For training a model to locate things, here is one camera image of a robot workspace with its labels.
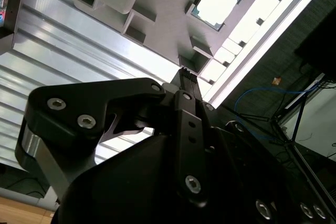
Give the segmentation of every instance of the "blue cable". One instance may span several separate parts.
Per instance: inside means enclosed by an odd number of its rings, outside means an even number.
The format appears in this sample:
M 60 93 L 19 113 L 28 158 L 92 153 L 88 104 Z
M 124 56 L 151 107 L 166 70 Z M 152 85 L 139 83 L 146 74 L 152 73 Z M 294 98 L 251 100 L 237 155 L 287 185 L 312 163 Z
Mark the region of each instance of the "blue cable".
M 308 90 L 304 90 L 304 91 L 286 91 L 286 90 L 281 90 L 281 89 L 277 89 L 277 88 L 254 88 L 254 89 L 250 89 L 245 91 L 236 101 L 235 103 L 235 108 L 234 111 L 237 112 L 237 107 L 238 107 L 238 103 L 240 102 L 240 100 L 247 95 L 248 93 L 252 92 L 252 91 L 256 91 L 256 90 L 265 90 L 265 91 L 275 91 L 275 92 L 279 92 L 279 93 L 288 93 L 288 94 L 302 94 L 302 93 L 307 93 L 307 92 L 311 92 L 313 90 L 315 90 L 318 87 L 319 83 L 316 83 L 311 89 Z M 238 121 L 244 125 L 240 118 L 237 116 Z M 275 140 L 276 138 L 274 137 L 267 137 L 267 136 L 259 136 L 257 134 L 255 134 L 254 132 L 252 132 L 251 130 L 249 130 L 249 132 L 256 138 L 264 138 L 264 139 L 271 139 L 271 140 Z

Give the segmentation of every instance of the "bolt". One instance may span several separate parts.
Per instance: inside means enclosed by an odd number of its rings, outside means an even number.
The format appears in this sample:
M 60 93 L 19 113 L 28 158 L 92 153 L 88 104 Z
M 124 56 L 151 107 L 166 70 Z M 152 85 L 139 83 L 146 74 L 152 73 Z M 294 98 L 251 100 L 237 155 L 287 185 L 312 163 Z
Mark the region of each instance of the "bolt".
M 80 127 L 86 129 L 92 129 L 96 125 L 95 119 L 90 115 L 81 115 L 77 119 L 77 123 Z
M 160 87 L 156 84 L 152 84 L 152 89 L 154 89 L 155 91 L 160 91 Z
M 314 210 L 315 212 L 322 218 L 322 219 L 326 219 L 326 215 L 325 213 L 322 211 L 322 209 L 316 205 L 314 205 Z
M 207 107 L 208 110 L 210 110 L 210 111 L 213 111 L 213 110 L 215 109 L 214 107 L 212 107 L 211 104 L 207 104 L 206 107 Z
M 52 110 L 62 110 L 67 106 L 66 103 L 59 98 L 51 98 L 47 101 L 47 104 Z
M 200 193 L 201 184 L 198 181 L 198 179 L 195 178 L 194 176 L 191 176 L 191 175 L 187 176 L 185 178 L 185 184 L 192 193 L 194 193 L 194 194 Z
M 191 100 L 190 95 L 188 95 L 187 93 L 183 93 L 183 96 L 184 96 L 185 99 Z
M 236 127 L 236 129 L 239 130 L 240 132 L 244 132 L 243 128 L 242 128 L 239 124 L 236 124 L 235 127 Z
M 267 205 L 264 204 L 261 200 L 257 199 L 256 201 L 256 207 L 259 211 L 259 213 L 266 219 L 271 219 L 271 211 L 268 209 Z
M 303 203 L 300 204 L 302 212 L 310 219 L 313 218 L 313 213 L 310 211 L 310 209 Z

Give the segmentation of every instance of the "wooden floor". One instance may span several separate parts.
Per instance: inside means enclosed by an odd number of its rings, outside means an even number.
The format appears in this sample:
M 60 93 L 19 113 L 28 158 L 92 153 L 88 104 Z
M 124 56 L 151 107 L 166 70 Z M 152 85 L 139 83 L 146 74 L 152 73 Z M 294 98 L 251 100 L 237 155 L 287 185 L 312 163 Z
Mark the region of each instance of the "wooden floor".
M 0 198 L 0 224 L 50 224 L 53 212 Z

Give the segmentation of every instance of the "metal frame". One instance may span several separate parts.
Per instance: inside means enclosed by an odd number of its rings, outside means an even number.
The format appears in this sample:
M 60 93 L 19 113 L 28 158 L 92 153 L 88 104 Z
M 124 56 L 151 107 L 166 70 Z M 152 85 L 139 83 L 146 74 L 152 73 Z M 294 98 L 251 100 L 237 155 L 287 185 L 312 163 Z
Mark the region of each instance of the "metal frame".
M 4 26 L 0 28 L 0 55 L 11 50 L 14 45 L 20 6 L 21 0 L 8 0 Z
M 134 207 L 135 214 L 132 214 L 142 218 L 142 222 L 152 218 L 152 213 L 156 211 L 174 212 L 171 211 L 171 206 L 177 205 L 179 209 L 186 209 L 184 203 L 181 205 L 182 207 L 179 204 L 172 204 L 175 202 L 174 196 L 172 196 L 173 201 L 169 197 L 156 197 L 159 192 L 161 194 L 162 189 L 165 195 L 167 188 L 172 190 L 168 191 L 169 195 L 175 195 L 172 193 L 173 191 L 178 192 L 176 194 L 179 195 L 178 199 L 182 197 L 186 206 L 192 204 L 193 209 L 206 207 L 211 209 L 212 206 L 217 205 L 218 201 L 220 215 L 223 213 L 223 197 L 228 199 L 227 207 L 236 208 L 237 204 L 232 204 L 232 201 L 240 197 L 254 201 L 255 194 L 263 192 L 270 197 L 270 202 L 273 201 L 276 206 L 279 206 L 278 216 L 284 221 L 293 218 L 306 218 L 305 212 L 301 212 L 298 205 L 298 202 L 302 202 L 302 200 L 308 201 L 306 203 L 310 205 L 317 204 L 317 198 L 321 201 L 328 200 L 323 186 L 304 162 L 302 156 L 294 149 L 294 152 L 290 151 L 297 159 L 296 163 L 299 168 L 312 181 L 309 183 L 313 187 L 313 190 L 304 192 L 305 197 L 297 194 L 297 188 L 293 186 L 292 180 L 284 176 L 284 168 L 242 124 L 231 121 L 224 125 L 217 111 L 210 104 L 202 101 L 195 75 L 181 69 L 172 83 L 165 85 L 165 87 L 167 90 L 154 80 L 143 78 L 43 87 L 31 93 L 16 155 L 22 157 L 19 162 L 23 167 L 26 167 L 28 162 L 22 161 L 31 157 L 32 154 L 34 155 L 35 161 L 50 184 L 54 186 L 59 198 L 62 199 L 62 204 L 56 214 L 59 220 L 71 219 L 76 223 L 82 223 L 85 218 L 96 216 L 97 213 L 107 219 L 128 220 L 129 210 L 124 206 L 128 205 L 130 199 L 134 200 L 135 206 L 143 204 L 145 201 L 155 206 L 155 208 L 149 206 L 149 211 L 146 211 L 145 208 Z M 99 93 L 101 100 L 92 103 L 92 97 L 88 95 L 88 90 L 94 91 L 91 92 L 93 96 Z M 49 97 L 50 94 L 61 96 L 68 104 L 80 103 L 80 106 L 64 111 L 55 111 L 48 103 L 41 106 L 43 102 L 47 101 L 46 97 Z M 133 108 L 129 108 L 130 104 L 133 104 L 133 100 L 137 102 Z M 78 111 L 82 110 L 87 111 L 91 118 L 96 119 L 96 128 L 86 127 L 83 129 L 84 127 L 76 122 Z M 106 124 L 110 123 L 112 124 L 106 131 Z M 107 139 L 105 138 L 106 134 L 110 139 L 124 133 L 136 133 L 139 128 L 145 126 L 155 129 L 153 136 L 119 154 L 118 157 L 111 158 L 88 171 L 86 160 L 92 155 L 95 145 Z M 25 134 L 27 130 L 38 134 L 41 141 L 36 137 L 31 138 L 31 132 Z M 29 152 L 29 148 L 22 145 L 26 140 L 37 141 L 36 152 Z M 80 149 L 83 152 L 79 152 L 76 159 L 73 159 L 70 151 L 74 146 L 77 148 L 77 142 L 83 145 Z M 206 149 L 206 153 L 213 155 L 209 156 L 209 161 L 213 160 L 216 163 L 215 166 L 211 166 L 217 167 L 213 170 L 213 175 L 216 175 L 214 176 L 215 180 L 212 180 L 213 176 L 207 175 L 207 159 L 204 149 Z M 260 172 L 260 164 L 263 164 L 262 173 Z M 143 167 L 151 171 L 150 173 L 146 172 L 147 176 L 143 176 Z M 251 183 L 251 177 L 257 182 Z M 208 190 L 210 184 L 215 188 L 214 190 Z M 273 185 L 274 188 L 268 189 L 266 185 Z M 131 193 L 123 193 L 125 197 L 120 198 L 119 192 L 123 190 L 131 191 Z M 95 195 L 93 200 L 86 196 L 86 194 L 92 195 L 92 193 Z M 47 195 L 53 200 L 56 198 L 52 190 L 48 191 Z M 278 201 L 279 197 L 287 198 L 287 200 Z M 207 205 L 210 198 L 215 203 Z M 117 202 L 114 211 L 111 211 L 109 202 Z M 261 204 L 258 202 L 259 200 L 257 200 L 256 207 L 261 213 L 259 209 Z M 323 209 L 325 208 L 328 212 L 330 212 L 328 207 L 331 208 L 330 202 L 326 204 L 322 202 L 323 205 L 326 205 Z M 255 207 L 254 204 L 251 204 L 250 207 L 245 207 L 244 203 L 241 204 L 243 206 L 238 207 L 241 212 Z M 86 215 L 83 216 L 82 209 L 86 207 Z M 286 208 L 295 209 L 295 211 L 287 215 Z M 198 219 L 197 212 L 199 211 L 186 211 L 182 214 L 188 216 L 191 221 L 195 221 Z M 234 218 L 243 220 L 247 217 L 248 220 L 251 220 L 256 213 L 256 218 L 259 220 L 259 213 L 251 212 L 251 215 L 249 211 L 247 215 L 237 215 Z M 268 213 L 264 217 L 269 220 L 272 215 Z
M 313 86 L 317 85 L 318 83 L 320 83 L 323 79 L 323 77 L 325 76 L 324 73 L 320 74 L 318 77 L 316 77 L 315 81 L 312 82 L 307 88 L 306 90 L 311 89 Z M 307 96 L 307 100 L 306 100 L 306 104 L 308 104 L 315 96 L 317 96 L 317 94 L 319 94 L 321 92 L 320 89 L 317 89 L 313 92 L 310 93 L 309 96 Z M 299 95 L 297 95 L 291 102 L 288 103 L 287 106 L 285 106 L 283 109 L 279 110 L 278 113 L 275 115 L 275 118 L 277 118 L 277 122 L 279 124 L 284 124 L 285 121 L 287 121 L 291 115 L 293 115 L 295 113 L 295 108 L 297 108 L 298 106 L 300 106 L 300 103 L 302 101 L 302 97 L 305 95 L 305 93 L 301 93 Z
M 311 0 L 282 0 L 204 97 L 215 108 L 227 98 Z
M 244 116 L 245 118 L 250 118 L 250 119 L 257 120 L 257 121 L 269 122 L 269 118 L 267 118 L 265 116 L 250 115 L 250 114 L 240 114 L 240 115 Z
M 273 120 L 273 121 L 271 120 L 270 124 L 272 125 L 272 127 L 274 127 L 274 129 L 277 131 L 280 138 L 284 142 L 284 146 L 285 146 L 287 152 L 292 156 L 293 162 L 297 165 L 297 167 L 300 169 L 300 171 L 306 176 L 309 185 L 316 192 L 316 194 L 320 198 L 321 202 L 324 204 L 326 209 L 328 209 L 328 212 L 333 217 L 333 219 L 336 221 L 336 202 L 331 198 L 330 194 L 325 189 L 325 187 L 323 186 L 321 181 L 318 179 L 318 177 L 315 175 L 314 171 L 310 168 L 310 166 L 306 162 L 305 158 L 302 156 L 302 154 L 299 152 L 299 150 L 294 145 L 295 139 L 296 139 L 296 136 L 297 136 L 297 132 L 298 132 L 298 128 L 299 128 L 299 125 L 300 125 L 300 121 L 301 121 L 301 118 L 302 118 L 303 110 L 304 110 L 305 105 L 307 104 L 307 100 L 308 100 L 308 94 L 305 93 L 304 95 L 300 96 L 299 99 L 295 100 L 294 103 L 291 103 L 291 106 L 289 108 L 286 107 L 286 108 L 283 109 L 283 110 L 285 110 L 285 112 L 290 113 L 297 106 L 300 106 L 298 119 L 296 121 L 295 130 L 293 132 L 293 136 L 292 136 L 291 139 L 288 138 L 288 136 L 282 131 L 281 127 L 278 124 L 278 122 L 281 121 L 281 119 L 283 117 L 285 117 L 286 114 L 282 115 L 280 118 L 278 118 L 276 120 Z M 257 129 L 261 130 L 262 132 L 268 134 L 269 136 L 275 137 L 270 132 L 266 131 L 265 129 L 263 129 L 259 125 L 255 124 L 254 122 L 249 120 L 248 118 L 242 116 L 241 114 L 231 110 L 227 106 L 222 105 L 222 107 L 224 107 L 225 109 L 227 109 L 231 113 L 235 114 L 236 116 L 240 117 L 244 121 L 250 123 L 251 125 L 253 125 Z

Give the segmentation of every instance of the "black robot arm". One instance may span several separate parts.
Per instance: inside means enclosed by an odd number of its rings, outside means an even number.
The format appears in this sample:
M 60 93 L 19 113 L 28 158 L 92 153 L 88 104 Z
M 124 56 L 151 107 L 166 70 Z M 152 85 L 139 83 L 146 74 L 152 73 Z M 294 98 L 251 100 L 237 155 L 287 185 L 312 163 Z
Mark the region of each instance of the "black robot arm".
M 162 86 L 143 78 L 34 90 L 16 157 L 57 193 L 53 222 L 332 223 L 316 191 L 241 123 L 224 124 L 199 90 L 186 69 Z M 95 164 L 99 143 L 144 127 L 153 136 Z

